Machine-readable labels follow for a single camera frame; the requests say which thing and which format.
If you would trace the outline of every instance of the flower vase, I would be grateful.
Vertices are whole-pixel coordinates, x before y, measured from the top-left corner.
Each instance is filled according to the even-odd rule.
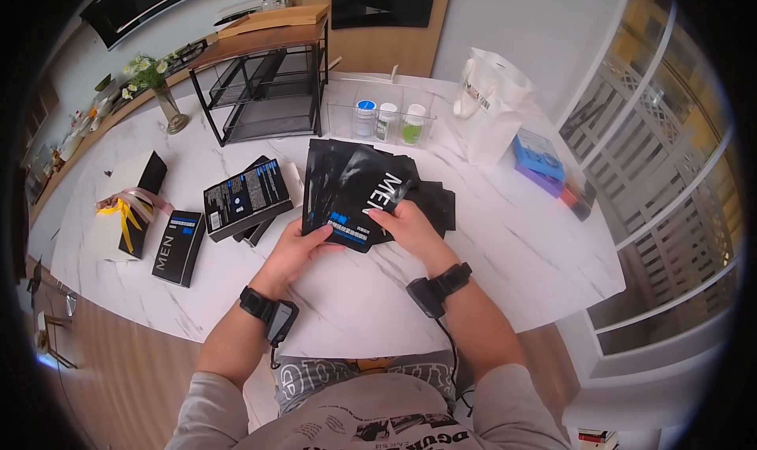
[[[164,82],[162,86],[153,89],[155,91],[155,97],[157,103],[163,110],[163,114],[168,120],[168,126],[166,132],[168,134],[176,134],[181,132],[184,127],[189,123],[189,115],[179,112],[179,108],[176,105],[176,101],[171,94],[171,88]]]

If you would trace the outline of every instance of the ribbon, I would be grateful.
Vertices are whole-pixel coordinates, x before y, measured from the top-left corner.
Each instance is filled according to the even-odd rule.
[[[121,233],[123,239],[127,244],[129,253],[134,254],[134,247],[132,245],[131,235],[129,235],[129,226],[127,220],[136,227],[137,230],[142,230],[139,226],[134,212],[147,223],[150,223],[155,219],[153,215],[153,206],[157,207],[166,215],[170,216],[173,212],[173,206],[156,196],[149,190],[142,188],[127,188],[118,193],[113,194],[108,199],[101,200],[95,203],[96,213],[103,213],[106,216],[120,212],[121,214]]]

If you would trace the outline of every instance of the bag handle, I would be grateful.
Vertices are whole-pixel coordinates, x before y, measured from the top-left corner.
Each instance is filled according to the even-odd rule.
[[[455,94],[455,100],[453,100],[452,103],[452,113],[460,118],[460,119],[467,119],[478,109],[481,108],[481,106],[484,104],[484,100],[489,98],[490,95],[494,93],[494,89],[497,87],[497,81],[494,81],[494,83],[489,88],[489,91],[486,95],[481,97],[481,99],[471,108],[468,110],[462,109],[462,95],[465,92],[465,85],[466,82],[468,82],[468,77],[470,77],[471,73],[473,72],[473,58],[468,58],[466,61],[466,65],[462,68],[462,78],[460,80],[460,84],[457,87],[457,93]]]

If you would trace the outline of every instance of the wooden cutting board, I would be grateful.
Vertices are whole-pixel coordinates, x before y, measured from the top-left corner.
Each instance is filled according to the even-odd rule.
[[[229,38],[240,33],[276,26],[315,25],[328,12],[331,5],[304,5],[279,8],[267,12],[251,13],[236,20],[218,32],[218,38]]]

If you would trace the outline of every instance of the clear plastic organizer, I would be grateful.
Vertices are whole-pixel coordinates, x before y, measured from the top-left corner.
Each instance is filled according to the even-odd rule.
[[[340,138],[425,148],[437,119],[431,115],[435,97],[391,83],[330,81],[324,94],[328,131]]]

